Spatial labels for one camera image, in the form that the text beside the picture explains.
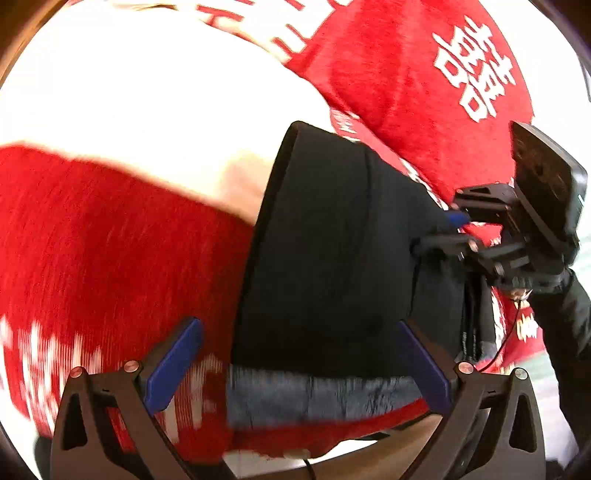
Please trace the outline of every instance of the white chinese character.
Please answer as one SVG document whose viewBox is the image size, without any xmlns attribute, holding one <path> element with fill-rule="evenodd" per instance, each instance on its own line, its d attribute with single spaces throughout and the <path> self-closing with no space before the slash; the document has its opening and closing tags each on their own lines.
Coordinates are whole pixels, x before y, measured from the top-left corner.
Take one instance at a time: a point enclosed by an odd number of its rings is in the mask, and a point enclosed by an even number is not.
<svg viewBox="0 0 591 480">
<path fill-rule="evenodd" d="M 485 59 L 484 52 L 478 45 L 468 37 L 459 27 L 454 27 L 452 42 L 448 44 L 439 35 L 433 34 L 433 38 L 443 48 L 453 53 L 453 55 L 462 62 L 464 68 L 470 73 L 474 73 L 473 66 L 478 65 L 478 60 Z"/>
<path fill-rule="evenodd" d="M 448 64 L 451 64 L 456 72 L 454 73 L 448 68 Z M 468 83 L 468 73 L 462 68 L 462 66 L 456 62 L 456 59 L 445 49 L 439 48 L 439 53 L 435 59 L 435 68 L 441 70 L 441 72 L 448 79 L 455 88 L 459 88 L 462 83 Z"/>
<path fill-rule="evenodd" d="M 501 57 L 496 50 L 494 43 L 491 40 L 492 32 L 491 29 L 487 25 L 482 25 L 481 27 L 476 26 L 474 20 L 469 17 L 464 17 L 466 22 L 468 23 L 468 27 L 466 27 L 466 33 L 470 35 L 476 42 L 478 46 L 484 51 L 491 51 L 492 56 L 494 57 L 495 62 L 491 62 L 491 66 L 494 69 L 496 75 L 500 78 L 500 80 L 507 84 L 511 82 L 515 85 L 515 79 L 513 75 L 511 75 L 511 69 L 513 68 L 513 64 L 511 63 L 511 59 L 507 56 Z"/>
<path fill-rule="evenodd" d="M 486 108 L 488 108 L 488 112 L 496 117 L 496 110 L 495 107 L 493 107 L 491 100 L 495 100 L 499 95 L 504 95 L 505 88 L 499 82 L 499 79 L 496 77 L 495 72 L 492 71 L 491 66 L 484 63 L 480 75 L 478 76 L 478 80 L 470 75 L 470 83 L 474 85 L 474 88 L 480 93 L 480 97 L 484 101 Z"/>
<path fill-rule="evenodd" d="M 472 85 L 466 85 L 466 88 L 464 89 L 464 94 L 460 99 L 460 105 L 464 107 L 466 113 L 475 122 L 480 122 L 480 120 L 484 120 L 488 116 L 488 109 L 486 108 L 486 104 L 478 96 L 476 90 L 474 90 L 474 87 Z"/>
</svg>

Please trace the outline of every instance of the black cable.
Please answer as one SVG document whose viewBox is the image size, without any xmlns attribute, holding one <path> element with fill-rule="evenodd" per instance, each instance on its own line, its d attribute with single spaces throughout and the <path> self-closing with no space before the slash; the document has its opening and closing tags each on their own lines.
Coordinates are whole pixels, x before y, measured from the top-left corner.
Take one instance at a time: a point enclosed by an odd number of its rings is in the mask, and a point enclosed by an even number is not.
<svg viewBox="0 0 591 480">
<path fill-rule="evenodd" d="M 308 470 L 308 474 L 310 475 L 310 480 L 316 480 L 316 473 L 312 468 L 311 463 L 304 458 L 304 463 L 306 464 L 306 469 Z"/>
<path fill-rule="evenodd" d="M 517 319 L 519 318 L 520 311 L 521 311 L 521 300 L 519 301 L 519 304 L 517 305 L 517 311 L 515 312 L 515 320 L 513 321 L 513 325 L 511 326 L 511 330 L 505 336 L 505 340 L 503 340 L 503 343 L 501 343 L 501 347 L 499 348 L 499 350 L 496 353 L 496 355 L 494 356 L 494 358 L 490 362 L 488 362 L 487 366 L 485 366 L 479 370 L 480 373 L 483 373 L 485 370 L 488 370 L 499 358 L 499 355 L 501 354 L 501 352 L 505 349 L 505 345 L 507 344 L 507 340 L 509 340 L 509 337 L 511 337 L 511 334 L 513 333 L 513 331 L 515 330 L 515 328 L 517 326 Z"/>
</svg>

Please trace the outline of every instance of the white fabric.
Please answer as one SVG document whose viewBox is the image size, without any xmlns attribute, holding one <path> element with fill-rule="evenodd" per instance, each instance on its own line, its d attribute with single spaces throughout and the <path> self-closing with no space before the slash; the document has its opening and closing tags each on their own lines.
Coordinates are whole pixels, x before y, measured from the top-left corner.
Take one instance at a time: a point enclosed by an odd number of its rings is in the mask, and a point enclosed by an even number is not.
<svg viewBox="0 0 591 480">
<path fill-rule="evenodd" d="M 261 48 L 100 0 L 52 18 L 0 89 L 0 145 L 100 157 L 250 223 L 296 120 L 333 131 L 318 91 Z"/>
</svg>

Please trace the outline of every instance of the black fabric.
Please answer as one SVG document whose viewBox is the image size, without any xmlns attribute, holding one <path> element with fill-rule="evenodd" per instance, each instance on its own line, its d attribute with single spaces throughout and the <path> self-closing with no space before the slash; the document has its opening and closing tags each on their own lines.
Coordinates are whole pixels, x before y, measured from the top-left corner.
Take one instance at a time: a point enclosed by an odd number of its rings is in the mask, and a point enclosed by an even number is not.
<svg viewBox="0 0 591 480">
<path fill-rule="evenodd" d="M 577 444 L 591 440 L 591 301 L 575 273 L 556 295 L 533 295 L 530 305 L 558 380 L 560 409 Z"/>
<path fill-rule="evenodd" d="M 422 185 L 363 144 L 294 123 L 255 226 L 232 362 L 325 378 L 405 375 L 392 345 L 395 322 L 409 316 L 455 358 L 465 273 L 437 258 L 415 271 L 410 254 L 435 231 L 451 227 Z"/>
</svg>

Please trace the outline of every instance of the red cloth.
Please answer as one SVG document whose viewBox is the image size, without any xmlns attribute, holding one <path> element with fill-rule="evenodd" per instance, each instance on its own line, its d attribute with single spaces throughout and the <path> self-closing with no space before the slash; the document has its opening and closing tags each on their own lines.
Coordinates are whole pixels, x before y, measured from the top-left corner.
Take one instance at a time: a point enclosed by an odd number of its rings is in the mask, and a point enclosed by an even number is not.
<svg viewBox="0 0 591 480">
<path fill-rule="evenodd" d="M 321 18 L 317 12 L 323 2 L 330 9 L 324 10 L 324 20 L 316 28 L 314 19 Z M 248 30 L 257 23 L 246 20 L 255 15 L 248 7 L 257 8 L 259 20 L 265 18 L 263 3 L 235 4 L 243 14 L 200 9 L 215 14 L 207 18 L 215 26 L 223 26 L 220 19 L 233 18 L 238 23 L 232 28 L 241 37 L 260 39 Z M 531 104 L 509 47 L 478 1 L 285 4 L 293 9 L 293 20 L 286 17 L 272 45 L 281 46 L 283 58 L 291 58 L 287 67 L 311 81 L 332 106 L 358 115 L 359 120 L 333 111 L 340 135 L 366 141 L 387 162 L 430 185 L 432 196 L 437 199 L 439 194 L 445 202 L 455 188 L 509 180 L 514 166 L 508 124 L 512 119 L 530 121 Z M 301 21 L 306 9 L 315 16 Z M 465 16 L 477 27 L 490 27 L 500 58 L 506 56 L 512 63 L 515 81 L 513 85 L 491 80 L 492 88 L 499 91 L 502 86 L 505 95 L 491 101 L 496 117 L 485 107 L 486 118 L 477 122 L 459 104 L 463 92 L 471 92 L 471 84 L 455 87 L 434 67 L 438 55 L 443 58 L 445 53 L 433 33 L 451 42 L 454 26 L 466 32 Z M 277 21 L 277 16 L 269 18 Z M 286 29 L 299 38 L 296 51 L 286 49 L 293 39 L 281 40 L 288 36 Z M 463 41 L 475 48 L 475 40 Z M 488 45 L 489 67 L 491 55 Z M 482 59 L 476 64 L 477 84 L 486 67 Z M 459 69 L 450 68 L 448 75 L 460 75 Z M 470 82 L 467 74 L 464 78 Z M 471 105 L 483 103 L 473 100 Z M 419 401 L 366 421 L 228 430 L 225 369 L 252 232 L 236 218 L 104 166 L 14 147 L 0 153 L 0 225 L 4 383 L 14 404 L 42 434 L 51 433 L 71 367 L 109 371 L 140 358 L 187 314 L 205 325 L 203 352 L 174 405 L 159 421 L 188 460 L 216 461 L 230 449 L 275 456 L 308 449 L 317 456 L 341 440 L 392 427 L 426 411 Z M 491 241 L 498 229 L 481 228 L 478 233 Z M 505 319 L 512 320 L 511 307 L 501 301 Z M 511 361 L 539 348 L 531 338 L 527 343 L 515 338 L 511 342 L 506 353 Z"/>
</svg>

